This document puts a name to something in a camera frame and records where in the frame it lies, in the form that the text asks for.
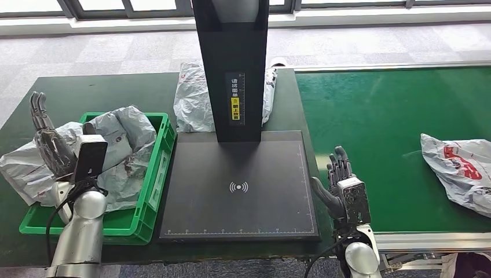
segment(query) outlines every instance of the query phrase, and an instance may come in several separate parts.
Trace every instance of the gray plastic bag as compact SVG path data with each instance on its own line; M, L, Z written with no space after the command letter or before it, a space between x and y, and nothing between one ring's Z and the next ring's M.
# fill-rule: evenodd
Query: gray plastic bag
M109 191L107 211L135 207L156 140L155 129L133 106L105 113L90 122L108 142L104 172L97 180L98 186ZM73 148L77 136L82 134L82 125L70 122L56 130ZM55 205L50 193L53 173L33 141L3 155L0 173L29 206L35 202L42 206Z
M269 120L273 110L274 88L277 72L268 68L265 72L262 124ZM175 91L174 112L177 132L213 132L215 122L211 111L206 76L201 61L181 64L179 81Z

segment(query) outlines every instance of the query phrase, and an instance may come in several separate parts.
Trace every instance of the dark green table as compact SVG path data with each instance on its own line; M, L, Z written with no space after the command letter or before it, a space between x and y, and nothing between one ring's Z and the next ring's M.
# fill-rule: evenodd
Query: dark green table
M139 74L39 78L0 130L0 154L12 151L32 140L34 127L28 97L33 90L45 92L47 109L55 126L78 121L85 112L104 112L136 105L144 112L166 112L175 127L173 102L178 74ZM316 161L293 70L279 72L274 111L265 130L301 130L305 139L310 173L317 175ZM151 262L200 261L204 259L247 259L304 257L316 254L332 243L326 210L314 199L321 243L206 243L159 244L147 246L104 246L104 263L148 264ZM21 235L19 223L28 207L0 178L0 266L45 265L45 238ZM159 231L157 222L154 239Z

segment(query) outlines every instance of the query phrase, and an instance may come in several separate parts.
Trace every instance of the black cable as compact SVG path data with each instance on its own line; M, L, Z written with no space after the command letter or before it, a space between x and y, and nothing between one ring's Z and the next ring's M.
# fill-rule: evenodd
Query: black cable
M303 275L303 278L307 278L308 275L309 275L309 272L310 272L310 269L312 268L312 266L314 265L314 263L320 258L320 257L323 257L325 256L325 254L329 251L331 251L332 249L336 248L337 246L340 246L343 242L345 242L348 237L356 230L356 227L353 227L350 229L350 231L344 236L344 237L341 237L340 240L338 240L336 243L334 243L333 245L327 247L324 251L320 252L319 255L315 256L315 258L313 258L309 265L307 266L307 269L305 269L305 274Z
M63 206L65 206L67 203L73 203L75 200L83 193L91 190L93 188L96 188L99 192L101 192L104 196L107 196L108 191L105 190L104 188L100 188L97 186L97 180L95 178L87 178L83 181L77 182L75 186L68 192L67 197L59 206L56 207L56 209L49 215L47 224L46 224L46 250L47 250L47 259L48 259L48 267L51 266L51 263L53 262L53 257L51 253L51 245L49 244L49 234L51 230L51 224L53 222L54 217L56 214L61 210Z

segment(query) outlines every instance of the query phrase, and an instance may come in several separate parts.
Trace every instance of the plastic mailer bag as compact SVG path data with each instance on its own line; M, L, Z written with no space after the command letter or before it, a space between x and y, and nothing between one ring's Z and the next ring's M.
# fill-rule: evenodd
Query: plastic mailer bag
M274 88L277 72L268 68L265 72L262 124L266 123L273 110ZM211 112L210 96L201 61L181 64L179 81L175 91L174 112L178 132L212 132L215 123Z
M421 149L450 201L491 217L491 142L440 141L421 134Z
M108 142L104 172L97 185L108 190L107 211L136 206L156 132L148 118L130 106L105 113L90 121ZM82 124L69 122L56 131L73 148ZM51 193L53 173L46 167L34 141L0 158L0 173L28 205L55 206Z

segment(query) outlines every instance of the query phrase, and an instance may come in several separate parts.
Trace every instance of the robotic arm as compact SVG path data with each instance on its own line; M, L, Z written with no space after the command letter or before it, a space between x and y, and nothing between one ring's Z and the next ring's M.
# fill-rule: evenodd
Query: robotic arm
M381 278L365 183L353 174L346 151L342 147L336 147L334 151L337 158L330 154L331 161L327 164L329 190L315 177L311 178L310 184L334 219L334 253L340 261L342 275L346 278ZM316 259L307 267L305 278Z
M107 207L107 191L97 186L96 178L102 173L107 142L86 123L74 152L54 129L46 113L45 101L44 93L34 92L31 96L31 116L36 128L34 141L55 177L52 194L56 210L46 227L51 265L46 277L97 278L100 275L102 217ZM52 258L49 231L57 213L66 226Z

